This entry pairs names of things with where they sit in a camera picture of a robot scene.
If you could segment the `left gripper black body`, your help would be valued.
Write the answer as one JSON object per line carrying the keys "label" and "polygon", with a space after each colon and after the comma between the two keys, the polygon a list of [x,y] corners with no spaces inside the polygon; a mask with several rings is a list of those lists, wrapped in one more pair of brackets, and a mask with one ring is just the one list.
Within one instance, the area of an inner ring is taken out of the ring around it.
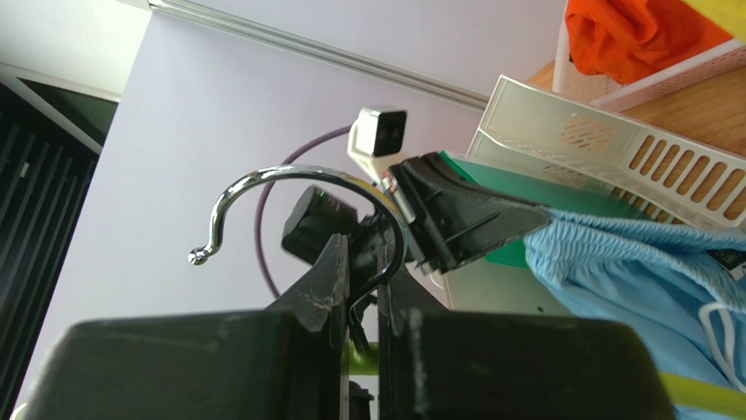
{"label": "left gripper black body", "polygon": [[445,274],[550,224],[541,205],[477,185],[446,153],[409,157],[387,169],[387,193],[409,228],[409,254]]}

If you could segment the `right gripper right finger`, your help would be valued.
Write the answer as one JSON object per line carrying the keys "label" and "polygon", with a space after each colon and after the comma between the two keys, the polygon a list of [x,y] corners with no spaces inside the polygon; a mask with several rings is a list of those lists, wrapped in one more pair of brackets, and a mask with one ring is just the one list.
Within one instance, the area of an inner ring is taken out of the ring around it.
{"label": "right gripper right finger", "polygon": [[449,311],[417,281],[378,291],[383,419],[672,419],[627,326]]}

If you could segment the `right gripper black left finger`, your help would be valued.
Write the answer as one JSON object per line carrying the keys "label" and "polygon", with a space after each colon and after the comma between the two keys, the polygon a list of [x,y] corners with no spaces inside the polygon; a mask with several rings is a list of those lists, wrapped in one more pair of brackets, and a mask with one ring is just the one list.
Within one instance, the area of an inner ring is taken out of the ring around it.
{"label": "right gripper black left finger", "polygon": [[348,242],[263,310],[71,327],[28,419],[345,419]]}

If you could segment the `orange shorts front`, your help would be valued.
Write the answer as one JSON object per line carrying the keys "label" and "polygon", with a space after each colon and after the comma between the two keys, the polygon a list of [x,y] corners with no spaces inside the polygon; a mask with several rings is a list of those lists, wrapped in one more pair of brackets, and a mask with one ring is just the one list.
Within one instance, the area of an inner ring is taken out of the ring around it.
{"label": "orange shorts front", "polygon": [[569,1],[565,24],[576,70],[623,85],[735,38],[685,1]]}

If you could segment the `light blue shorts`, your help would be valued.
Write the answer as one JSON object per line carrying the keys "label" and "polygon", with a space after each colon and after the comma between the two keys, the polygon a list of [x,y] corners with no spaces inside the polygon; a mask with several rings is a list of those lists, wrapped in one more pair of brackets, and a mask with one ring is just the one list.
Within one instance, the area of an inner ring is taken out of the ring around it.
{"label": "light blue shorts", "polygon": [[745,390],[745,235],[551,210],[524,238],[572,314],[630,327],[661,372]]}

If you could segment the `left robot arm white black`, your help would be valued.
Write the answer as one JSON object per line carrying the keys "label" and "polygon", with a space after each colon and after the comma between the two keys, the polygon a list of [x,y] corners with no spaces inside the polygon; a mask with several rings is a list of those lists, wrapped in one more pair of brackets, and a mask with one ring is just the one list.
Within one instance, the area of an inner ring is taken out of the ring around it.
{"label": "left robot arm white black", "polygon": [[[477,185],[446,153],[428,153],[393,166],[385,177],[390,197],[402,202],[408,225],[405,261],[445,274],[483,259],[547,226],[538,204]],[[357,211],[316,185],[308,187],[284,226],[282,248],[314,263],[327,240],[346,235],[355,268],[378,270],[377,249],[393,242],[388,220]]]}

